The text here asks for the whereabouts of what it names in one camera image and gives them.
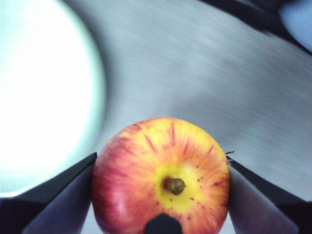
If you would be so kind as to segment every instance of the stainless steel countertop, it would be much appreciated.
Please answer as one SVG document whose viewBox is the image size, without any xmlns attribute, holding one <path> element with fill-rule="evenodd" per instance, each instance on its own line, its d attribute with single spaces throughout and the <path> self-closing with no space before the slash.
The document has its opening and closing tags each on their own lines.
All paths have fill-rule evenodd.
<svg viewBox="0 0 312 234">
<path fill-rule="evenodd" d="M 156 116 L 190 121 L 270 182 L 312 199 L 312 57 L 196 0 L 69 0 L 107 72 L 95 147 Z M 100 233 L 90 210 L 83 233 Z M 221 233 L 234 233 L 230 219 Z"/>
</svg>

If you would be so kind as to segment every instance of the apple stem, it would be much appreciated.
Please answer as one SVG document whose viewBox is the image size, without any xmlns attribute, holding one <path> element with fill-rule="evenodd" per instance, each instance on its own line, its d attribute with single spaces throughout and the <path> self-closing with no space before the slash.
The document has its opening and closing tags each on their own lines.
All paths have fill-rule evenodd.
<svg viewBox="0 0 312 234">
<path fill-rule="evenodd" d="M 185 184 L 182 179 L 179 178 L 166 178 L 164 180 L 164 188 L 174 195 L 179 195 L 183 192 Z"/>
</svg>

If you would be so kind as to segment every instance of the black object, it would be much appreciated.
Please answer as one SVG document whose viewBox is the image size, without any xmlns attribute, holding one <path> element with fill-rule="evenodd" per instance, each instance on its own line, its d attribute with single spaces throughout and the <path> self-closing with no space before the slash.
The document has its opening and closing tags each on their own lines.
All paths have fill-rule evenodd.
<svg viewBox="0 0 312 234">
<path fill-rule="evenodd" d="M 309 55 L 312 53 L 287 31 L 279 14 L 279 8 L 294 0 L 200 0 L 238 18 L 253 29 L 278 36 Z"/>
<path fill-rule="evenodd" d="M 146 224 L 145 234 L 182 234 L 182 227 L 175 218 L 161 214 Z"/>
<path fill-rule="evenodd" d="M 2 198 L 1 234 L 79 234 L 90 207 L 97 154 L 13 198 Z"/>
<path fill-rule="evenodd" d="M 230 157 L 229 213 L 237 234 L 311 234 L 312 202 L 273 185 Z"/>
</svg>

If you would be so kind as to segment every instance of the apple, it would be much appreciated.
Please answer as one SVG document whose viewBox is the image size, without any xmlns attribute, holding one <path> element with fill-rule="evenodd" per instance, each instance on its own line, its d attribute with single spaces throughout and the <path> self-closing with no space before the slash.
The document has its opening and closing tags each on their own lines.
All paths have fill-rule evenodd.
<svg viewBox="0 0 312 234">
<path fill-rule="evenodd" d="M 144 234 L 166 214 L 184 234 L 216 234 L 226 215 L 229 168 L 219 144 L 181 119 L 152 118 L 116 134 L 98 154 L 92 205 L 106 234 Z"/>
</svg>

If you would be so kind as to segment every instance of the red and yellow apple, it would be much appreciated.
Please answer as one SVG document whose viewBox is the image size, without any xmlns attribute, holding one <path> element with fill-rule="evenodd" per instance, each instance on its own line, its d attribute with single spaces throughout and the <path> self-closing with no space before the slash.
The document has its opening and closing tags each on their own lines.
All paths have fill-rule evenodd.
<svg viewBox="0 0 312 234">
<path fill-rule="evenodd" d="M 106 234 L 144 234 L 159 214 L 177 219 L 184 234 L 216 234 L 226 215 L 229 168 L 219 144 L 176 118 L 130 125 L 101 150 L 92 204 Z"/>
</svg>

